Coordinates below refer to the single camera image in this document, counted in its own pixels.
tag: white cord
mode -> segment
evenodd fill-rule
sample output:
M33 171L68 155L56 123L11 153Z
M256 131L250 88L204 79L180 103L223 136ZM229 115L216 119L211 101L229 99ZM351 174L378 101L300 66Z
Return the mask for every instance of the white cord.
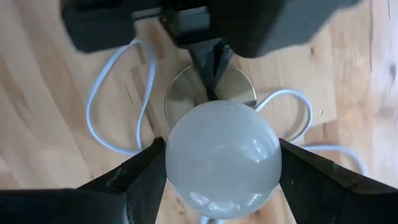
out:
M311 122L312 122L312 114L313 113L312 113L311 102L307 97L305 97L305 95L303 93L301 93L299 91L295 91L295 90L290 90L290 89L277 90L277 91L273 92L271 95L267 96L265 99L263 99L258 104L258 106L256 106L255 109L257 112L260 112L260 110L262 110L265 107L265 105L268 104L272 99L274 99L275 97L277 97L279 95L283 95L283 94L290 94L290 95L296 96L298 99L303 101L304 106L307 109L307 122L305 123L303 129L296 136L294 136L292 139L289 139L289 141L292 142L298 138L301 138L305 134L305 132L307 132L307 130L310 127ZM362 159L357 155L357 153L348 149L347 147L337 146L337 145L317 145L317 146L305 146L304 149L341 152L356 161L356 163L359 166L359 169L361 170L362 175L366 175L366 173L367 173L365 163L362 161Z
M87 122L87 126L88 129L90 130L90 133L94 136L94 138L101 143L103 146L112 149L116 152L120 152L123 154L130 154L130 155L134 155L135 152L133 150L130 149L125 149L125 148L121 148L121 147L117 147L112 145L111 143L105 141L104 139L102 139L94 130L92 124L91 124L91 119L90 119L90 109L91 109L91 103L94 100L94 97L96 95L96 92L98 91L98 88L101 86L103 80L105 79L105 77L107 76L107 74L109 73L109 71L111 70L112 66L114 65L114 63L117 61L117 59L131 46L140 43L141 45L144 46L144 48L146 48L148 54L149 54L149 60L150 60L150 67L149 67L149 77L148 77L148 82L147 82L147 87L145 90L145 95L144 95L144 100L142 102L142 106L141 106L141 111L138 117L138 122L137 122L137 131L136 131L136 139L137 139L137 143L138 143L138 148L140 150L142 150L142 142L141 142L141 126L142 126L142 119L144 117L145 114L145 109L146 106L148 104L149 101L149 95L152 91L152 86L154 84L154 80L155 80L155 70L156 70L156 61L155 61L155 53L154 50L152 48L152 46L150 44L146 44L144 41L139 40L139 39L134 39L133 41L131 41L131 43L129 45L126 45L124 47L121 47L120 49L118 49L116 51L116 53L111 57L111 59L109 60L109 62L104 66L104 68L102 69L101 73L99 73L98 78L95 80L94 85L90 91L90 96L88 98L87 101L87 105L86 105L86 122ZM307 109L307 122L305 123L303 129L293 138L289 139L290 142L295 141L296 139L302 137L305 132L308 130L308 128L311 125L312 122L312 107L311 107L311 102L310 100L305 97L304 94L302 94L299 91L295 91L295 90L290 90L290 89L282 89L282 90L277 90L275 92L273 92L271 95L269 95L268 97L266 97L264 100L262 100L258 106L256 106L256 111L260 112L260 110L262 110L265 105L267 105L272 99L274 99L275 97L279 96L279 95L284 95L284 94L290 94L290 95L294 95L296 96L298 99L302 100L306 109ZM367 173L366 170L366 166L364 164L364 162L361 160L361 158L353 151L351 151L350 149L343 147L343 146L332 146L332 145L319 145L319 146L306 146L304 147L304 149L306 150L318 150L318 151L338 151L341 152L343 154L346 154L347 156L350 156L352 159L354 159L358 165L359 168L361 169L361 173L363 175L365 175Z
M91 124L91 119L90 119L90 109L91 109L91 103L94 100L94 97L98 91L98 88L101 86L103 80L111 70L112 66L114 63L118 60L118 58L131 46L136 45L140 43L148 52L149 55L149 76L148 76L148 81L147 81L147 86L145 90L145 95L144 95L144 100L142 101L142 106L141 106L141 111L139 113L138 117L138 122L137 122L137 131L136 131L136 139L138 143L138 148L139 150L142 150L142 142L141 142L141 126L142 126L142 119L144 118L145 115L145 109L147 107L148 101L149 101L149 95L152 91L152 86L154 84L155 80L155 74L156 74L156 59L155 59L155 52L154 49L150 44L145 43L142 40L139 39L134 39L133 41L130 42L129 45L123 46L119 48L115 54L111 57L111 59L107 62L107 64L104 66L102 71L99 73L98 78L95 80L93 87L91 88L90 95L88 97L88 101L86 104L86 122L88 129L90 130L90 133L94 136L94 138L101 143L103 146L107 147L108 149L112 149L116 152L120 152L123 154L129 154L129 155L135 155L137 152L134 152L132 149L125 149L122 147L114 146L111 143L105 141L102 139L94 130L93 125Z

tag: round metal base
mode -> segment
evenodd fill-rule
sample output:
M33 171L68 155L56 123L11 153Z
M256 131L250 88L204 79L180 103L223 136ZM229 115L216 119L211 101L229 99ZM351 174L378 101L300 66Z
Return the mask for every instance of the round metal base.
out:
M219 100L233 100L255 107L256 92L250 80L239 69L228 65L215 88ZM173 128L194 107L208 101L199 73L193 66L184 68L171 82L165 98L166 120Z

